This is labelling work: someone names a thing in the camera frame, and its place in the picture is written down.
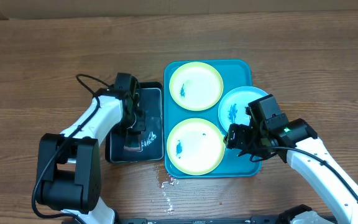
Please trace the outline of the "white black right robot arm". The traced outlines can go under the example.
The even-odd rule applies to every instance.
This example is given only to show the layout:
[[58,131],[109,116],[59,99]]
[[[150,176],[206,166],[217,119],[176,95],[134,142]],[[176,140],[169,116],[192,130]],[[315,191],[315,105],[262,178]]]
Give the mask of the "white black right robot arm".
[[279,156],[321,197],[339,223],[358,223],[358,185],[326,149],[317,132],[303,119],[275,129],[269,121],[231,124],[224,143],[248,154],[251,162]]

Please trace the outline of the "light blue plate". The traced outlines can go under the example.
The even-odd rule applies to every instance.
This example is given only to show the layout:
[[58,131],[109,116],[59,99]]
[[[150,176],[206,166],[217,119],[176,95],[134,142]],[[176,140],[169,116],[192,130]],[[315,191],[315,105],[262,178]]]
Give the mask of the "light blue plate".
[[218,107],[218,118],[223,130],[228,131],[231,124],[250,124],[250,116],[246,108],[252,101],[258,100],[268,93],[254,86],[240,86],[223,96]]

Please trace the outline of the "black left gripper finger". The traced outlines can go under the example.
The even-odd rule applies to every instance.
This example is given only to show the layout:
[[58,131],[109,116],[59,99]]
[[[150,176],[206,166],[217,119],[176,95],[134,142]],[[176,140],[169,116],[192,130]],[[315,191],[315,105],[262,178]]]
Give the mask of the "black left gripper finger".
[[130,129],[126,129],[124,145],[125,146],[132,146],[132,134],[131,134]]
[[145,130],[145,118],[139,118],[135,123],[135,134],[141,135]]

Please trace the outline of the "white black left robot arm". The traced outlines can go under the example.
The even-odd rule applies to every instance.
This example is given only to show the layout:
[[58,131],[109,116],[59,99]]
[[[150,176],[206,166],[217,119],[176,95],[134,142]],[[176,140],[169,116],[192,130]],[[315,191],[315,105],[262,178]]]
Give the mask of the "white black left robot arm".
[[99,147],[107,155],[140,149],[145,113],[142,90],[114,85],[93,93],[80,118],[59,134],[44,134],[39,143],[32,209],[40,218],[71,217],[74,223],[114,223],[114,210],[101,198]]

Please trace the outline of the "green brown sponge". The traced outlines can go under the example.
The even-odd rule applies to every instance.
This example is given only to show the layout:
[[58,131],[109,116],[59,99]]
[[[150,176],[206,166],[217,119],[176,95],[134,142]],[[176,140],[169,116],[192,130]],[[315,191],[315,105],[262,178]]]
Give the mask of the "green brown sponge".
[[142,151],[141,135],[132,134],[132,146],[124,145],[124,150],[129,152],[141,152]]

